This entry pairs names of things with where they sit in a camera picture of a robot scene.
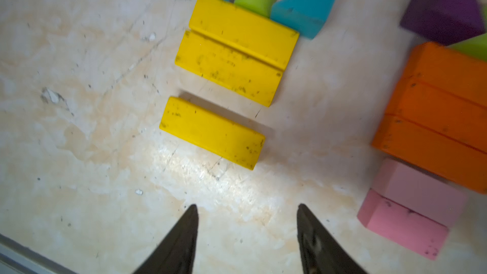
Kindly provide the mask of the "yellow long block top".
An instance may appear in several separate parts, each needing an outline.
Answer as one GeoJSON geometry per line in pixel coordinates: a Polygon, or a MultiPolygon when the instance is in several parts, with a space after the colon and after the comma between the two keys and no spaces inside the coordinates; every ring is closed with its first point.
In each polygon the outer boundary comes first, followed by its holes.
{"type": "Polygon", "coordinates": [[[175,64],[269,107],[283,72],[193,31],[185,31],[175,64]]]}

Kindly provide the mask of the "orange rectangular block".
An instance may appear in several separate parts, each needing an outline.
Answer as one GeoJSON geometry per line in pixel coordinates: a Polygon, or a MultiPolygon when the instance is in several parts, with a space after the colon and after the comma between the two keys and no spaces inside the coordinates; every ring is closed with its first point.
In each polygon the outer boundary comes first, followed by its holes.
{"type": "Polygon", "coordinates": [[[486,152],[486,89],[447,90],[402,79],[386,107],[402,117],[480,152],[486,152]]]}

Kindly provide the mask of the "pink block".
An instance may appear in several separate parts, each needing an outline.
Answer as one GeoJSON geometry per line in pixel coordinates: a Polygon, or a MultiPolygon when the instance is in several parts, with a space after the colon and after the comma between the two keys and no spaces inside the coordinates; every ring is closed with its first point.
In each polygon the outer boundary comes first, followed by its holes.
{"type": "Polygon", "coordinates": [[[382,162],[371,188],[449,228],[459,219],[467,202],[464,192],[393,159],[382,162]]]}
{"type": "Polygon", "coordinates": [[[370,231],[429,260],[435,260],[450,229],[370,189],[358,212],[370,231]]]}

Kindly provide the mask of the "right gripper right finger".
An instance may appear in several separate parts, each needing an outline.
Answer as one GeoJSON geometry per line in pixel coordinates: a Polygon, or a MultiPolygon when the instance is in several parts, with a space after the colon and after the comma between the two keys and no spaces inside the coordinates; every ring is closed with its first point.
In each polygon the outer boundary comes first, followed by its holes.
{"type": "Polygon", "coordinates": [[[298,207],[297,227],[304,273],[367,273],[340,246],[305,204],[298,207]]]}

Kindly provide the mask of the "yellow long block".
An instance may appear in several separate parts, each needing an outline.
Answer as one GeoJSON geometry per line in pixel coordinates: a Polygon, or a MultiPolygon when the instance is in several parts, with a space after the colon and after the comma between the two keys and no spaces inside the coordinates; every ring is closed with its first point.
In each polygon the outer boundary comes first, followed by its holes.
{"type": "Polygon", "coordinates": [[[197,0],[189,28],[284,71],[299,33],[224,0],[197,0]]]}
{"type": "Polygon", "coordinates": [[[251,128],[175,96],[169,97],[159,128],[249,170],[266,140],[251,128]]]}
{"type": "Polygon", "coordinates": [[[185,31],[175,64],[269,107],[283,72],[193,31],[185,31]]]}

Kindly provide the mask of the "orange trapezoid block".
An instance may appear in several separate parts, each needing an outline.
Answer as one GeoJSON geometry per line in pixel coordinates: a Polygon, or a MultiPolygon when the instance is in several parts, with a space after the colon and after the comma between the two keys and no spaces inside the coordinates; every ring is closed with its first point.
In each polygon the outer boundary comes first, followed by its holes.
{"type": "Polygon", "coordinates": [[[486,62],[440,44],[428,42],[414,47],[402,78],[412,78],[486,106],[486,62]]]}

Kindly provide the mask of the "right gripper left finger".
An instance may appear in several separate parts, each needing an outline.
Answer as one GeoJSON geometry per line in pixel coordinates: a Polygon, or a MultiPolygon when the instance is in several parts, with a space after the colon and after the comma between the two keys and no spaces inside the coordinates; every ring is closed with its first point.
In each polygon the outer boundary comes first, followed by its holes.
{"type": "Polygon", "coordinates": [[[190,205],[153,253],[134,271],[140,273],[191,274],[194,267],[199,213],[190,205]]]}

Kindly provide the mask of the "purple triangle block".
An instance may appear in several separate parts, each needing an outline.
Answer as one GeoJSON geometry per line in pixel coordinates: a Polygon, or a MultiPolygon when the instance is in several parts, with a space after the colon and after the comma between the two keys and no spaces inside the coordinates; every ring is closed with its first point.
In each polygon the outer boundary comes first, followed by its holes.
{"type": "Polygon", "coordinates": [[[444,46],[486,32],[478,0],[410,0],[399,25],[444,46]]]}

